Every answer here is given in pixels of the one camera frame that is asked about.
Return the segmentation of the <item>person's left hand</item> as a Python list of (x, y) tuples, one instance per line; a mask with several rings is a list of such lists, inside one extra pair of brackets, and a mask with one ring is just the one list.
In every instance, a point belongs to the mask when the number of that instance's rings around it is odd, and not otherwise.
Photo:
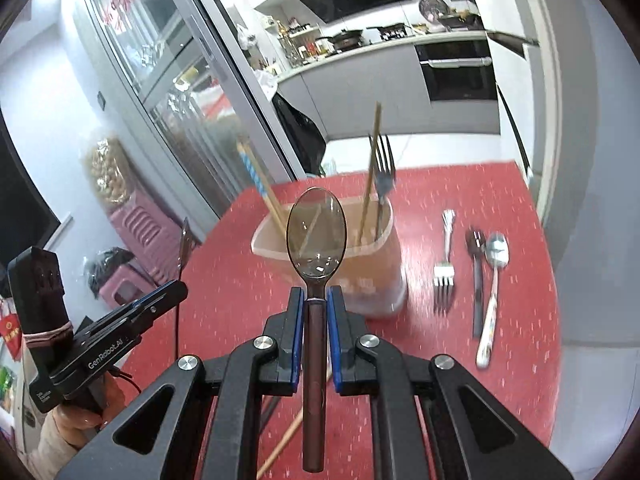
[(105, 408), (101, 415), (75, 405), (59, 405), (52, 412), (58, 433), (73, 448), (83, 448), (88, 433), (108, 425), (126, 406), (125, 395), (111, 374), (104, 377)]

